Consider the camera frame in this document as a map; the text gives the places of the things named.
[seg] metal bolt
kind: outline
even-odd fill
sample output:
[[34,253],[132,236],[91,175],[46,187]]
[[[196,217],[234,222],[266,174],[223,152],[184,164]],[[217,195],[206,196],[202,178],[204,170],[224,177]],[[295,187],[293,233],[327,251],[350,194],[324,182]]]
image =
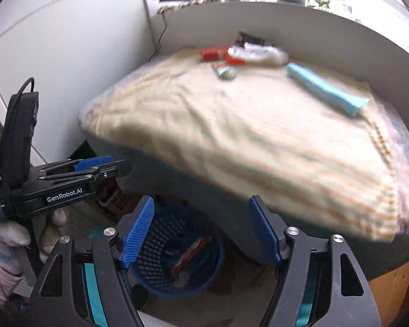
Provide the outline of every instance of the metal bolt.
[[335,234],[333,235],[333,240],[338,243],[344,242],[344,238],[341,235]]
[[287,229],[287,231],[288,231],[288,233],[289,233],[290,235],[292,235],[292,236],[297,236],[298,233],[299,233],[298,228],[295,228],[295,227],[293,227],[293,226],[289,226],[288,229]]
[[112,236],[115,234],[115,229],[114,228],[105,228],[103,231],[103,235],[105,236]]
[[68,235],[62,236],[62,237],[59,239],[59,242],[60,242],[60,243],[68,243],[68,242],[70,242],[70,236],[68,236]]

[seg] gloved hand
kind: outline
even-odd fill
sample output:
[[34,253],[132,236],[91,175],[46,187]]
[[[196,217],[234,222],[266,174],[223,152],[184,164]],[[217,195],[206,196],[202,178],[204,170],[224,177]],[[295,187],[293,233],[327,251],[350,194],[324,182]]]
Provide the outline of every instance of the gloved hand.
[[[46,226],[39,239],[40,259],[48,258],[60,238],[59,227],[66,222],[63,209],[57,209],[47,216]],[[23,278],[20,264],[13,254],[13,248],[28,246],[31,241],[29,231],[12,220],[0,220],[0,306],[3,307],[13,290]]]

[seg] beige blanket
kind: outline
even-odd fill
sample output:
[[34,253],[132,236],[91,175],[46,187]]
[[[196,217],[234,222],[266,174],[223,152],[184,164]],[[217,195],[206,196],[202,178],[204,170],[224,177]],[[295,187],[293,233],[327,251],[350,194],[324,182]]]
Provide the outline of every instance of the beige blanket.
[[118,90],[89,128],[241,198],[259,194],[272,211],[391,241],[397,184],[369,86],[298,63],[370,102],[349,118],[284,67],[243,66],[235,80],[222,81],[187,49]]

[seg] laundry basket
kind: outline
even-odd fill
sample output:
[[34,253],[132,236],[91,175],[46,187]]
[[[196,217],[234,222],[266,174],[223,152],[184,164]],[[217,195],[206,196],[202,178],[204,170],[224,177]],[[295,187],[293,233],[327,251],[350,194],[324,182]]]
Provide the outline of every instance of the laundry basket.
[[[182,255],[197,242],[207,243],[173,275]],[[168,206],[155,212],[140,253],[130,269],[151,293],[160,297],[190,296],[203,290],[217,275],[224,260],[218,229],[201,212]]]

